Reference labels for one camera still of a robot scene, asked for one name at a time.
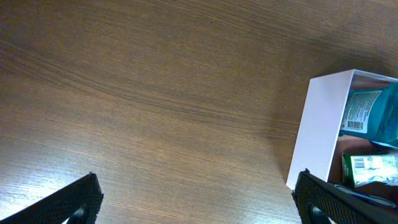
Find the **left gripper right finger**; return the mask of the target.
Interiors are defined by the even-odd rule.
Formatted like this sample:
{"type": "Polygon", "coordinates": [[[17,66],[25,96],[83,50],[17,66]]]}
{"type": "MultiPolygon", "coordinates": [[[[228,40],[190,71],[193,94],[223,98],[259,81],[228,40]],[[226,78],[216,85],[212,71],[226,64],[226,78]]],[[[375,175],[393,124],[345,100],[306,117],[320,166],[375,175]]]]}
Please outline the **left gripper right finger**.
{"type": "Polygon", "coordinates": [[[376,208],[315,177],[298,175],[292,197],[302,223],[397,223],[397,216],[376,208]]]}

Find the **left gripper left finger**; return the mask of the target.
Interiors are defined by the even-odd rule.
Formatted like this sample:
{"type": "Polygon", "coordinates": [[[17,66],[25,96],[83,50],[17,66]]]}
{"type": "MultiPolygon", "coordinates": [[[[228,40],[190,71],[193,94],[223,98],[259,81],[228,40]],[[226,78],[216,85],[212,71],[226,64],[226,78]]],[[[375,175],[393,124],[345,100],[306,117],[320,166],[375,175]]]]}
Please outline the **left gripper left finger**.
{"type": "Polygon", "coordinates": [[[94,224],[103,198],[97,175],[91,172],[1,223],[94,224]]]}

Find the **green white soap packet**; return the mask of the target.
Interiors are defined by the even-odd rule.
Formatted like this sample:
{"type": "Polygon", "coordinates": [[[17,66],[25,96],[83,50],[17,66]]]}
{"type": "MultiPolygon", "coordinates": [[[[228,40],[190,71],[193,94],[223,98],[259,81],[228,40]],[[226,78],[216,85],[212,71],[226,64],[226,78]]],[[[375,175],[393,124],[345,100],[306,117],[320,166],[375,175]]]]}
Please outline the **green white soap packet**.
{"type": "Polygon", "coordinates": [[[351,188],[371,183],[397,186],[397,153],[342,154],[342,183],[351,188]]]}

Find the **blue disposable razor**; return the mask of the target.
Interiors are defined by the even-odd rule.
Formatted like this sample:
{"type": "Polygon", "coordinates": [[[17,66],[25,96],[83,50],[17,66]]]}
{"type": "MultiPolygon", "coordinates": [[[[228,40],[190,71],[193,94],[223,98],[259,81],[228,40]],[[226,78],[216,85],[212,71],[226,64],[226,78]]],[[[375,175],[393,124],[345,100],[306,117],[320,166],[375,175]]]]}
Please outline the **blue disposable razor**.
{"type": "Polygon", "coordinates": [[[391,209],[396,209],[397,205],[394,202],[391,202],[390,200],[365,194],[365,193],[360,193],[355,190],[349,189],[343,185],[338,185],[338,184],[333,184],[334,187],[337,189],[343,191],[346,194],[349,194],[357,199],[360,199],[366,203],[370,203],[372,205],[376,205],[378,207],[384,207],[384,208],[391,208],[391,209]]]}

